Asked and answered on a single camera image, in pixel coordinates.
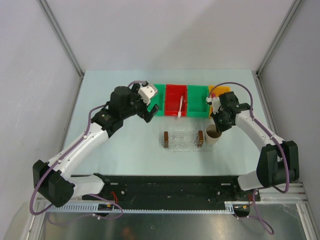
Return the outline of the beige cup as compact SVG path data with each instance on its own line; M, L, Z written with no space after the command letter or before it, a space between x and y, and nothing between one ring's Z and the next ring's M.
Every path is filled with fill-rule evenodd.
M222 133L218 132L215 124L210 124L206 127L205 133L204 133L204 139L207 145L216 144L219 141L221 136L222 136Z

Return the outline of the white toothbrush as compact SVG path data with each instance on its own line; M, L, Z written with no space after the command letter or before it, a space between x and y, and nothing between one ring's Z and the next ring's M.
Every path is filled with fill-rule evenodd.
M182 117L182 111L183 111L183 104L184 104L184 96L180 96L180 101L179 101L179 110L177 112L177 117L181 118Z

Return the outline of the clear glass tray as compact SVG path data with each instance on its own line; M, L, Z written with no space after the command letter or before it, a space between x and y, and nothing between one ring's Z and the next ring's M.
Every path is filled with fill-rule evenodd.
M217 148L218 143L209 144L202 130L164 131L160 143L169 152L208 152Z

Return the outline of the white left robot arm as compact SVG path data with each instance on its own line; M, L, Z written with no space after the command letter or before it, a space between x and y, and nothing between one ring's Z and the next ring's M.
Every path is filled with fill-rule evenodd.
M149 123L159 111L155 104L148 110L157 88L148 82L135 81L129 86L117 86L104 105L93 108L88 114L86 129L64 150L47 162L38 160L32 167L34 190L59 208L71 198L95 195L100 200L110 196L107 179L94 173L73 177L73 171L103 142L109 140L132 116Z

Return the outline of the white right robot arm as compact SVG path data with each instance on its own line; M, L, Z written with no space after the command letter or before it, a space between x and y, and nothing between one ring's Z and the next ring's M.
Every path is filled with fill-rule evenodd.
M289 190L290 182L300 177L298 145L286 141L263 125L253 115L248 103L239 103L234 92L226 92L218 97L208 97L212 107L211 117L217 132L223 133L233 126L240 128L259 150L259 159L254 171L240 175L237 184L230 188L231 196L242 201L249 190L275 188L284 184L283 192Z

